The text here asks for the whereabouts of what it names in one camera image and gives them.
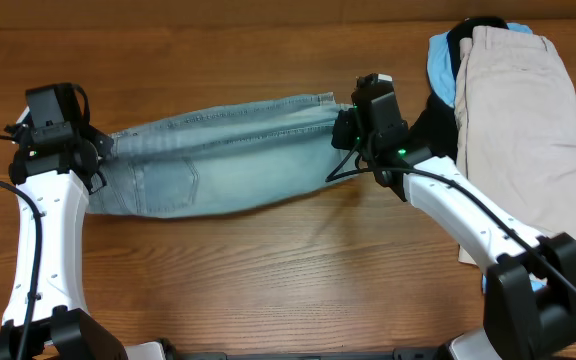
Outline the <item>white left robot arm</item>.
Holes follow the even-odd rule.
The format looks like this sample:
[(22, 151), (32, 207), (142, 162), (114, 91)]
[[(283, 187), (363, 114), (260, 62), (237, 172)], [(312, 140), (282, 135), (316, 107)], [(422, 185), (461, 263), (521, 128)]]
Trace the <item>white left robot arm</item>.
[(88, 313), (82, 281), (82, 229), (112, 139), (90, 123), (84, 90), (59, 83), (29, 89), (27, 106), (4, 139), (17, 145), (9, 182), (19, 206), (13, 290), (2, 317), (0, 360), (34, 359), (48, 346), (61, 359), (127, 356)]

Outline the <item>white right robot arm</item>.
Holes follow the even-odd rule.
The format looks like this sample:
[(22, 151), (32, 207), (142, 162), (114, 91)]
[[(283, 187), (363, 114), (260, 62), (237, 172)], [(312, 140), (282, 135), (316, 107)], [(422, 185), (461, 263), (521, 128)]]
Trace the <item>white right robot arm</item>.
[(394, 84), (384, 74), (357, 80), (340, 111), (332, 145), (364, 162), (334, 182), (370, 173), (382, 187), (436, 221), (485, 277), (483, 325), (437, 347), (403, 347), (396, 359), (553, 359), (576, 343), (576, 240), (522, 223), (472, 185), (448, 156), (413, 137)]

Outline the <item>light blue denim shorts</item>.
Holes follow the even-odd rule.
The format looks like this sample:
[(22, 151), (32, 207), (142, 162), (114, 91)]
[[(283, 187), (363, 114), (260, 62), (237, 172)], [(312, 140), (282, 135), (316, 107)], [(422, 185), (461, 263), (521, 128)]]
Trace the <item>light blue denim shorts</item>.
[(346, 153), (332, 147), (344, 105), (333, 94), (217, 106), (113, 134), (92, 214), (222, 215), (327, 187)]

